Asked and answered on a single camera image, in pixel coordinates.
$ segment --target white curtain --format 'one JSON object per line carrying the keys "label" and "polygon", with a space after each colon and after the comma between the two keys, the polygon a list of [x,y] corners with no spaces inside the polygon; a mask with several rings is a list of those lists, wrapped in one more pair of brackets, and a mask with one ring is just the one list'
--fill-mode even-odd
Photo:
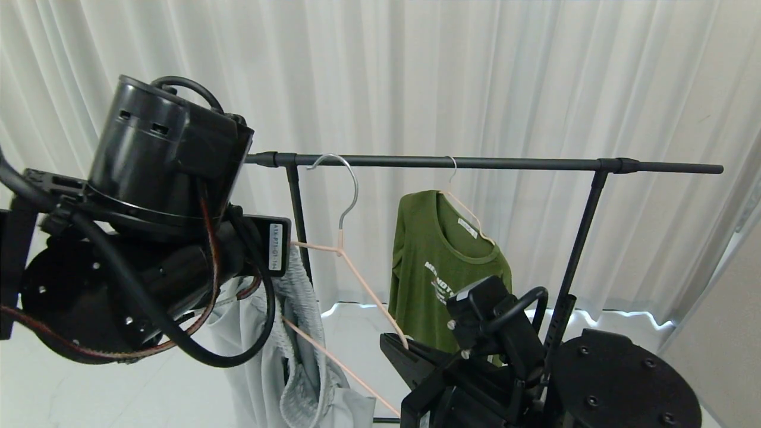
{"label": "white curtain", "polygon": [[[707,283],[695,278],[705,246],[731,233],[718,219],[761,144],[761,2],[5,0],[0,15],[0,143],[16,168],[85,177],[120,74],[201,82],[247,118],[255,152],[723,164],[721,176],[609,178],[573,288],[593,315],[665,321],[688,283]],[[356,173],[345,246],[386,299],[396,203],[446,187],[450,171]],[[349,176],[301,178],[307,236],[332,244]],[[461,170],[454,191],[516,292],[556,292],[590,181]],[[291,216],[282,170],[244,167],[234,201]],[[311,259],[324,308],[367,301],[341,260]]]}

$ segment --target hanger hook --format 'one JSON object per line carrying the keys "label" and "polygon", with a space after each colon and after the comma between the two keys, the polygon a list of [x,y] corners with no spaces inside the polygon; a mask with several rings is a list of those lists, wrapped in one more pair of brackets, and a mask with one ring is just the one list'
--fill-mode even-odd
{"label": "hanger hook", "polygon": [[452,187],[452,179],[454,178],[454,176],[455,176],[455,175],[457,175],[457,161],[456,161],[456,160],[454,160],[454,158],[453,158],[452,156],[447,156],[447,157],[448,157],[449,159],[451,159],[451,160],[452,160],[452,163],[454,164],[454,172],[453,172],[453,173],[452,173],[452,175],[449,177],[449,187]]}
{"label": "hanger hook", "polygon": [[326,153],[325,155],[320,156],[316,161],[314,161],[312,166],[307,167],[307,170],[310,171],[317,168],[317,166],[321,164],[322,161],[324,161],[326,158],[336,158],[341,161],[341,163],[349,169],[349,173],[352,175],[352,180],[354,181],[354,199],[352,200],[352,204],[349,205],[349,207],[341,214],[341,218],[338,221],[338,229],[343,230],[343,218],[346,217],[346,214],[349,214],[349,211],[354,208],[354,205],[357,205],[357,198],[359,198],[359,182],[357,181],[357,176],[354,175],[352,166],[346,161],[346,159],[342,158],[341,156],[334,155],[333,153]]}

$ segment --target green shirt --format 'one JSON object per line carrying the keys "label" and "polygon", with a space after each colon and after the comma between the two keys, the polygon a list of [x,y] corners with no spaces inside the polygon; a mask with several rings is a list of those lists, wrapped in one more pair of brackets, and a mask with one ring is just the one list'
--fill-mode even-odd
{"label": "green shirt", "polygon": [[445,302],[491,275],[512,289],[510,267],[499,248],[478,236],[443,194],[426,190],[402,197],[388,309],[404,334],[439,350],[458,350],[447,328]]}

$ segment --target screw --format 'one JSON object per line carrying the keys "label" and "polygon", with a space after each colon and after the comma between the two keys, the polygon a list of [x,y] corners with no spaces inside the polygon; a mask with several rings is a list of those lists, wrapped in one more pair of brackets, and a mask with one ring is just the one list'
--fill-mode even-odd
{"label": "screw", "polygon": [[590,395],[587,397],[587,406],[595,408],[600,405],[600,400],[597,400],[597,397],[594,395]]}
{"label": "screw", "polygon": [[663,425],[676,425],[677,419],[673,416],[673,414],[666,412],[661,415],[661,423]]}

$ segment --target white floor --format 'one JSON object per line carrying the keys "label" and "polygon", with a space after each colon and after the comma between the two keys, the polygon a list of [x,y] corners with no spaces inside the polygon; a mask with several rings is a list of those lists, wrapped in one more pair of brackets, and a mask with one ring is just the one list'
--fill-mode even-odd
{"label": "white floor", "polygon": [[[329,349],[389,402],[400,403],[409,389],[378,347],[378,334],[389,331],[378,310],[340,305],[326,315]],[[655,329],[647,315],[605,314],[594,323],[584,313],[577,313],[566,338],[579,335],[590,323],[626,334],[649,350],[663,343],[669,329]],[[195,338],[211,345],[204,329]],[[379,404],[376,416],[392,414]],[[0,343],[0,426],[226,428],[234,426],[234,417],[222,372],[179,351],[128,366],[84,366],[58,357],[29,331],[16,326],[13,338]],[[719,425],[704,412],[703,426]]]}

